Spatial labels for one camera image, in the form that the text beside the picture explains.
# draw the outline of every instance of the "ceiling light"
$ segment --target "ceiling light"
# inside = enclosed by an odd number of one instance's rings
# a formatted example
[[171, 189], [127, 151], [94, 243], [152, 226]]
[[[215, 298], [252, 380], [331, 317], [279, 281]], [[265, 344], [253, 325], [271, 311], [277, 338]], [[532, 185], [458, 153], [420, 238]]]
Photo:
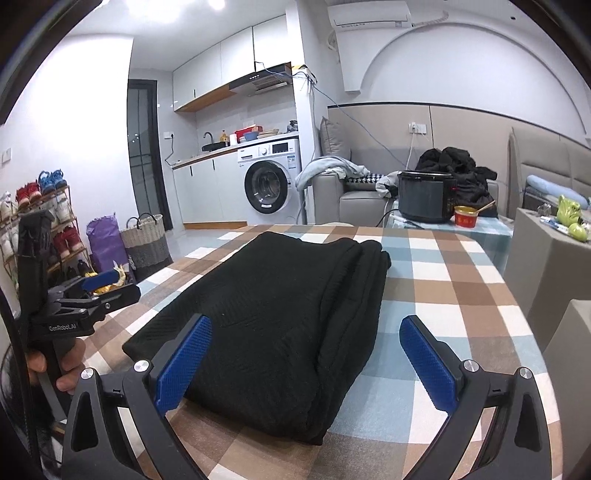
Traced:
[[221, 10], [226, 6], [226, 0], [209, 0], [209, 5], [214, 10]]

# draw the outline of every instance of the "glass door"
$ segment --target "glass door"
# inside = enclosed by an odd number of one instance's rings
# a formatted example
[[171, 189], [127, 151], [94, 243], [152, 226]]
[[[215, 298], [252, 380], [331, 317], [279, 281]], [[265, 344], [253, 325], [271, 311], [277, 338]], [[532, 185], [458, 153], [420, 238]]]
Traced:
[[158, 139], [157, 82], [130, 80], [127, 90], [129, 167], [138, 212], [162, 214], [164, 228], [173, 227], [164, 187]]

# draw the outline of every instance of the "throw blanket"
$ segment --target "throw blanket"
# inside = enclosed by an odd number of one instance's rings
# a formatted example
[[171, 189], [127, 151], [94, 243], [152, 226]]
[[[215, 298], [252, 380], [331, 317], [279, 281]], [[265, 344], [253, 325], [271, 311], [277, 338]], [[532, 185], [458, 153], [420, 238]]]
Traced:
[[325, 171], [336, 173], [341, 180], [347, 177], [365, 177], [371, 173], [363, 165], [355, 165], [342, 157], [319, 157], [308, 163], [302, 173], [295, 178], [295, 187], [299, 192], [303, 192], [310, 186], [310, 182], [315, 176]]
[[153, 358], [195, 313], [212, 342], [186, 397], [273, 436], [321, 445], [374, 348], [389, 255], [375, 241], [263, 233], [123, 346]]
[[[487, 180], [496, 180], [496, 172], [487, 167], [477, 167], [466, 150], [447, 147], [440, 151], [427, 150], [418, 161], [415, 171], [451, 173], [457, 181], [457, 205], [475, 209], [482, 208], [494, 200], [488, 192]], [[480, 216], [498, 217], [496, 205]]]

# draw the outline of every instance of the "range hood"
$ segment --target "range hood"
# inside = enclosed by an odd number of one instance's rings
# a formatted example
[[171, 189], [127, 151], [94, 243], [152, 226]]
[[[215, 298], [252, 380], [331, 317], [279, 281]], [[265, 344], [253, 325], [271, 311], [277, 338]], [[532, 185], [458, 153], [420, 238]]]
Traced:
[[290, 64], [281, 64], [251, 73], [230, 82], [229, 89], [239, 95], [252, 96], [293, 85]]

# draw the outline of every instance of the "wooden trim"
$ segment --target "wooden trim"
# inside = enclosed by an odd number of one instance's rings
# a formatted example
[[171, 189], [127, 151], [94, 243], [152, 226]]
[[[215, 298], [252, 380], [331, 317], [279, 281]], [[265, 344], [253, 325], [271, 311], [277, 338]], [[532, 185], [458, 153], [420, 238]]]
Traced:
[[226, 98], [230, 98], [236, 95], [234, 92], [230, 91], [230, 87], [228, 85], [223, 85], [215, 90], [212, 90], [205, 95], [196, 98], [195, 100], [189, 102], [187, 105], [183, 105], [181, 108], [177, 110], [177, 112], [183, 113], [195, 113], [199, 110], [203, 110], [214, 103], [221, 102]]
[[234, 230], [248, 226], [247, 222], [185, 223], [187, 230]]

